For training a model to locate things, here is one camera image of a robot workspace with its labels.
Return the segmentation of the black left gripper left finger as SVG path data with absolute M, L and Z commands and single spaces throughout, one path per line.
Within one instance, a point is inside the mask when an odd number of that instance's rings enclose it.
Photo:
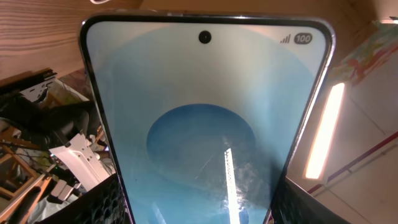
M 116 174 L 39 224 L 130 224 Z

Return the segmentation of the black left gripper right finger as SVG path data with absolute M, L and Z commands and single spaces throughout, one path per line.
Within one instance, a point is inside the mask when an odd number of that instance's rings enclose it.
M 349 224 L 287 177 L 271 204 L 275 224 Z

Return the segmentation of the blue screen smartphone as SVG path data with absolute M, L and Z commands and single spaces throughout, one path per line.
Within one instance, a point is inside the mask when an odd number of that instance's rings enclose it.
M 335 49 L 314 17 L 110 11 L 79 45 L 133 223 L 263 223 Z

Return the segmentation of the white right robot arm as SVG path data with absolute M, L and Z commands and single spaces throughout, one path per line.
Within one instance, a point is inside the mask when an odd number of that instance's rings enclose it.
M 89 145 L 100 119 L 92 101 L 41 108 L 56 76 L 48 68 L 1 83 L 1 119 L 21 131 L 28 149 L 51 152 L 86 190 L 91 190 L 112 175 Z

